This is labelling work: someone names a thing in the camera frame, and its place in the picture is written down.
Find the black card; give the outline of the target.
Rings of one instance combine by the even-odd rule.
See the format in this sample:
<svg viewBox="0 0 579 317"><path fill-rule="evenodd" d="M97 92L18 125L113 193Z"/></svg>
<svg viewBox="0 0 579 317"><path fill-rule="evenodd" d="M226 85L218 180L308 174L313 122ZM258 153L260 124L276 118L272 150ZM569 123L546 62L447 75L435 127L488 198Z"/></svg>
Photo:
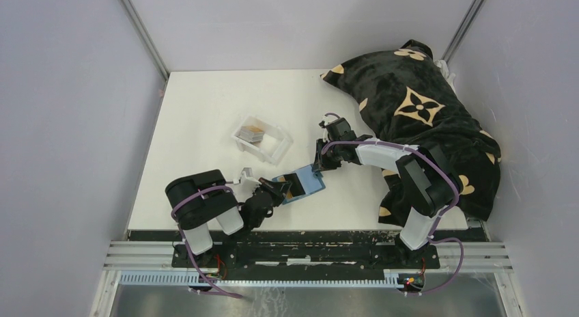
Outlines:
<svg viewBox="0 0 579 317"><path fill-rule="evenodd" d="M297 173L290 173L284 175L285 181L291 183L289 193L292 197L298 197L305 194L302 182Z"/></svg>

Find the blue leather card holder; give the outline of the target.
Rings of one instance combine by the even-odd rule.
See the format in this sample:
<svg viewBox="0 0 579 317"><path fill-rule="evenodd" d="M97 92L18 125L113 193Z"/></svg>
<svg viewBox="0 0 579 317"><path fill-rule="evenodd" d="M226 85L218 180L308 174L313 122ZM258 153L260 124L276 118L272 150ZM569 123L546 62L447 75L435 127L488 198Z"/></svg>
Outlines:
<svg viewBox="0 0 579 317"><path fill-rule="evenodd" d="M305 190L304 195L301 195L296 199L293 199L290 203L295 202L299 199L306 198L307 196L313 195L326 188L322 180L322 174L318 171L312 171L312 165L306 165L304 167L291 171L290 173L298 174L298 177L300 178L300 181L302 182L303 188Z"/></svg>

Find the clear plastic tray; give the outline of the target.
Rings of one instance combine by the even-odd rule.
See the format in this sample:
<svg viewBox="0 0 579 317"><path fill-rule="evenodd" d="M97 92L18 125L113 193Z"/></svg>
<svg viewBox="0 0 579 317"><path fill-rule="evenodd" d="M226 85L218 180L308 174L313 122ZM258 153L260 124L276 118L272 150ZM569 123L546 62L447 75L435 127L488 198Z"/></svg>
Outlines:
<svg viewBox="0 0 579 317"><path fill-rule="evenodd" d="M254 125L265 132L261 142L248 143L237 137L240 128L247 125ZM236 142L240 151L248 152L256 156L261 162L271 165L278 165L294 142L283 127L256 115L247 115L239 122L231 134L231 138Z"/></svg>

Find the black blanket with beige flowers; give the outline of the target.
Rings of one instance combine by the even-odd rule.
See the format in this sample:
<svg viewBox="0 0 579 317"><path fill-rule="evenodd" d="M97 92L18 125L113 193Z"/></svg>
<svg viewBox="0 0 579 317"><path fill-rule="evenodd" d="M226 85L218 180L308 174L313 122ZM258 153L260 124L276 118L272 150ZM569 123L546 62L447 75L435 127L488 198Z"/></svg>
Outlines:
<svg viewBox="0 0 579 317"><path fill-rule="evenodd" d="M460 210L489 219L500 184L500 146L459 101L428 45L410 40L366 53L328 70L322 80L356 101L378 139L438 144L462 185Z"/></svg>

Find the gold VIP card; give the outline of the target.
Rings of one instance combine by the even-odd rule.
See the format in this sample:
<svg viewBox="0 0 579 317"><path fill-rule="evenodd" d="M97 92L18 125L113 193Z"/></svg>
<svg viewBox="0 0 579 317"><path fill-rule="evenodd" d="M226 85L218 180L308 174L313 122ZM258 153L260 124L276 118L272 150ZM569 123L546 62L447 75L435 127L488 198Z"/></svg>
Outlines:
<svg viewBox="0 0 579 317"><path fill-rule="evenodd" d="M296 199L297 197L305 194L305 190L302 186L302 183L299 180L298 176L296 176L295 174L290 174L290 175L286 175L286 176L279 176L279 177L275 178L275 180L277 182L290 182L291 183L291 187L289 188L289 191L287 192L287 195L285 196L285 199L283 200L283 204L288 204L293 199Z"/></svg>

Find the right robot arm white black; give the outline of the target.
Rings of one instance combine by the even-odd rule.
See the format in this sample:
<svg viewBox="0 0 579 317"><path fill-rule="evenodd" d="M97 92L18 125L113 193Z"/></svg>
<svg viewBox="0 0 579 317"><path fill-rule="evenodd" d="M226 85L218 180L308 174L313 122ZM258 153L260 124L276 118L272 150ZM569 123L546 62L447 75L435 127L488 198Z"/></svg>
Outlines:
<svg viewBox="0 0 579 317"><path fill-rule="evenodd" d="M460 198L462 182L437 143L423 146L356 136L345 118L326 113L324 134L316 141L313 172L336 170L344 162L379 167L399 177L410 212L396 246L396 263L411 268L422 258L421 248L431 239L441 217Z"/></svg>

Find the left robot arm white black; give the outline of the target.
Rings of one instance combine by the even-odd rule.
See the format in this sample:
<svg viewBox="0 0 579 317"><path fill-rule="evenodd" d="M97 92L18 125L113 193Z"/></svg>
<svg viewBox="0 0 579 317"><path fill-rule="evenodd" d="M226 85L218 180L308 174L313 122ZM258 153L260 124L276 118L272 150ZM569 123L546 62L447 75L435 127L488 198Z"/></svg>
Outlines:
<svg viewBox="0 0 579 317"><path fill-rule="evenodd" d="M302 192L294 174L274 180L255 178L251 168L226 181L219 169L178 178L165 188L171 217L188 245L188 256L197 266L213 262L215 250L208 223L217 220L222 231L231 236L259 228L273 215L274 208Z"/></svg>

